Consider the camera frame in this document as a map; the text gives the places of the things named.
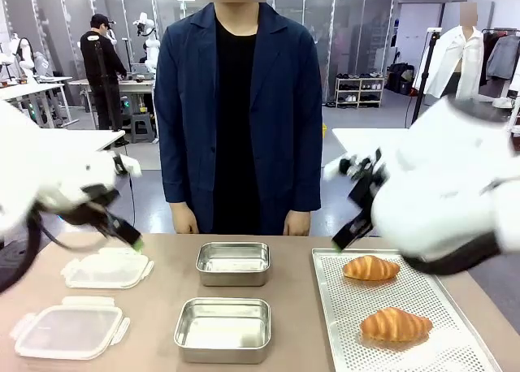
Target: baking tray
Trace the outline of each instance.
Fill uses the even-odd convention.
[[[372,254],[401,266],[396,279],[346,279],[343,265]],[[313,249],[312,257],[336,372],[499,372],[479,334],[435,276],[411,269],[394,250]],[[385,307],[429,318],[422,343],[380,343],[361,337],[360,323]]]
[[[271,309],[259,299],[192,299],[174,337],[187,362],[259,364],[271,340]]]
[[[258,242],[210,242],[197,257],[201,282],[211,287],[260,287],[270,267],[269,246]]]

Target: brown table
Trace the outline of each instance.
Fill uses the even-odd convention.
[[[68,244],[98,240],[94,233],[60,236]],[[312,248],[331,247],[328,238],[173,236],[148,234],[144,252],[155,260],[151,275],[128,290],[78,290],[65,287],[59,274],[73,257],[51,244],[38,256],[31,271],[0,296],[1,371],[96,372],[224,372],[333,371],[323,313],[310,258]],[[206,288],[199,284],[195,261],[209,241],[261,241],[271,248],[269,282],[261,288]],[[385,249],[380,238],[358,241],[354,247]],[[444,286],[473,323],[504,372],[520,370],[520,335],[509,325],[479,285],[462,273],[444,279]],[[27,313],[60,304],[65,296],[111,296],[132,320],[120,344],[92,361],[51,361],[18,357],[9,332]],[[271,306],[273,338],[267,359],[258,366],[186,364],[180,360],[173,332],[183,304],[197,296],[253,297]]]

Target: human hand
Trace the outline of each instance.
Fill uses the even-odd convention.
[[[285,218],[285,236],[308,236],[310,231],[310,212],[289,211]]]
[[[197,219],[186,203],[170,203],[170,210],[177,234],[198,234]]]

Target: stool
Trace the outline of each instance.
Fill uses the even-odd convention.
[[[136,125],[137,123],[144,123],[146,127],[146,134],[138,134]],[[152,121],[150,120],[150,114],[134,114],[132,115],[132,143],[137,141],[148,141],[152,142],[155,139],[154,130],[152,128]]]

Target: black shirt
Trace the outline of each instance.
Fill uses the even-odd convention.
[[[103,60],[105,61],[106,74],[112,83],[117,83],[117,73],[122,76],[127,75],[127,70],[121,63],[119,56],[114,50],[112,42],[103,35],[95,31],[88,31],[80,39],[81,53],[83,54],[84,69],[87,73],[87,79],[91,85],[101,85],[101,67],[96,53],[96,42],[89,41],[88,37],[99,36],[99,43],[103,51]]]
[[[258,234],[260,200],[249,121],[256,35],[238,37],[218,20],[219,109],[214,177],[215,234]]]

